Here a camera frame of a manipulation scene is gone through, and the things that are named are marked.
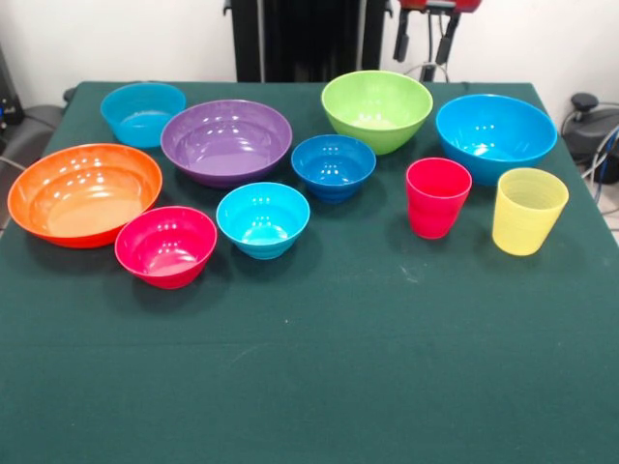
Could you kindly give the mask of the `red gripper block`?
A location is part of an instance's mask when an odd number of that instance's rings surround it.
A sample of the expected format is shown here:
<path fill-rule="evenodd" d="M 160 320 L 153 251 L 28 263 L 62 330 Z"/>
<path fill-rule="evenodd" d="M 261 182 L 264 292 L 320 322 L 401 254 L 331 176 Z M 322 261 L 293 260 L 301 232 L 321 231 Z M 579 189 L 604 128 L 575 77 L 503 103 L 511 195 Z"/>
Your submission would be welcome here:
<path fill-rule="evenodd" d="M 399 2 L 401 10 L 398 17 L 398 31 L 393 58 L 398 62 L 405 61 L 409 43 L 407 28 L 410 10 L 420 12 L 440 10 L 455 12 L 450 14 L 450 20 L 439 43 L 435 59 L 436 64 L 447 64 L 460 20 L 459 12 L 475 12 L 480 7 L 482 0 L 399 0 Z"/>

